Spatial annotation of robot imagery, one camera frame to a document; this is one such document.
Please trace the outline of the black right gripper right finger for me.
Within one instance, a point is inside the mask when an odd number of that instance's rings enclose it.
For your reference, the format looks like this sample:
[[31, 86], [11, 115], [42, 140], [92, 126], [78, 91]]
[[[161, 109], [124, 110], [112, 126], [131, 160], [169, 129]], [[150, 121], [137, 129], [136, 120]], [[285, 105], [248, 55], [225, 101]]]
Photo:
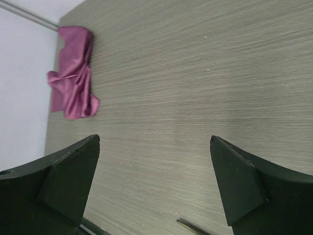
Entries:
[[235, 235], [311, 235], [313, 177], [212, 136], [210, 154]]

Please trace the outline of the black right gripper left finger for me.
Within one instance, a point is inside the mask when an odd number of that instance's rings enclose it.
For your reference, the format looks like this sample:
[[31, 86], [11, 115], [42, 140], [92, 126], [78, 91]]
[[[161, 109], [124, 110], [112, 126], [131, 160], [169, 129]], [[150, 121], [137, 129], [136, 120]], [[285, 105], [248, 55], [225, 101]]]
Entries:
[[73, 235], [80, 226], [100, 154], [90, 135], [0, 173], [2, 235]]

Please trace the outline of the magenta cloth napkin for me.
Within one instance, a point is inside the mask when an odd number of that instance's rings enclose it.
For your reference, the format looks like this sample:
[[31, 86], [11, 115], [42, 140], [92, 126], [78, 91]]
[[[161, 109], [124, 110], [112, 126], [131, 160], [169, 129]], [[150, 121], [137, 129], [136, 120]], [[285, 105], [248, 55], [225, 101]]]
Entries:
[[100, 104], [90, 88], [93, 34], [82, 26], [61, 26], [58, 33], [65, 44], [59, 51], [58, 71], [47, 73], [51, 111], [62, 111], [67, 119], [92, 117]]

